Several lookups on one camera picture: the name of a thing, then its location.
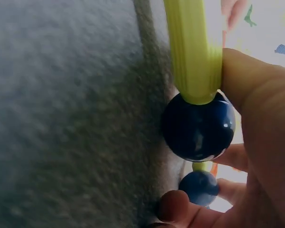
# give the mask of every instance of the blue shape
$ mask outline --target blue shape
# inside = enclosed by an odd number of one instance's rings
[[[285,45],[283,45],[283,44],[279,45],[276,48],[275,53],[279,53],[279,54],[285,55]]]
[[[162,115],[161,129],[166,144],[177,156],[191,162],[209,161],[230,145],[235,114],[220,93],[204,105],[189,104],[178,94]]]
[[[194,171],[186,175],[180,182],[179,190],[184,191],[191,203],[207,207],[219,193],[215,177],[205,171]]]

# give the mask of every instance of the green shape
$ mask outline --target green shape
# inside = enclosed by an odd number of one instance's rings
[[[245,21],[246,21],[247,23],[249,23],[251,27],[253,27],[253,25],[254,25],[254,26],[257,25],[255,22],[251,21],[250,16],[251,16],[252,10],[253,10],[253,5],[250,6],[250,8],[248,9],[248,13],[247,13],[247,15],[245,16]]]

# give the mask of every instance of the gray fabric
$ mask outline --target gray fabric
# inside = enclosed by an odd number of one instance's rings
[[[0,228],[145,225],[183,160],[162,0],[0,0]]]

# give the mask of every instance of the ridged yellow tube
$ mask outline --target ridged yellow tube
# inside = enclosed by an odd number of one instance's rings
[[[175,86],[186,102],[207,104],[221,86],[221,2],[164,0],[164,3]]]

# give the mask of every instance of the hand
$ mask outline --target hand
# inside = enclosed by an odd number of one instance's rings
[[[283,228],[285,68],[224,49],[222,91],[241,113],[244,145],[231,145],[214,161],[248,172],[247,184],[218,181],[219,196],[233,205],[226,213],[170,191],[160,200],[158,218],[166,228]]]
[[[250,0],[221,0],[221,12],[225,17],[226,30],[232,30],[240,19],[244,19]]]

